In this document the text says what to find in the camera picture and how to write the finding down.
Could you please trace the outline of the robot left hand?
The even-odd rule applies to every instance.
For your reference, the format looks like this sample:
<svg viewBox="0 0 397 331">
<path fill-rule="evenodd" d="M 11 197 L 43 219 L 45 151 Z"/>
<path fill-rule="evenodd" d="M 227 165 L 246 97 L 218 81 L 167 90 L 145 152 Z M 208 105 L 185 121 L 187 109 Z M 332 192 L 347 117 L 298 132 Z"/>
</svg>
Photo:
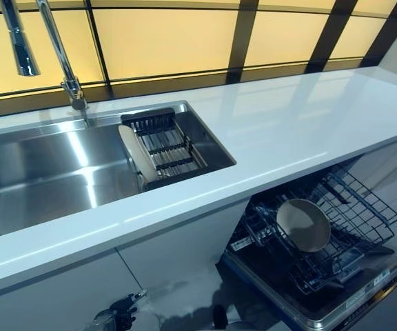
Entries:
<svg viewBox="0 0 397 331">
<path fill-rule="evenodd" d="M 130 330 L 136 317 L 133 316 L 137 312 L 136 302 L 141 300 L 147 294 L 147 289 L 143 289 L 136 294 L 132 293 L 126 297 L 119 299 L 110 306 L 110 310 L 114 315 L 116 330 Z"/>
</svg>

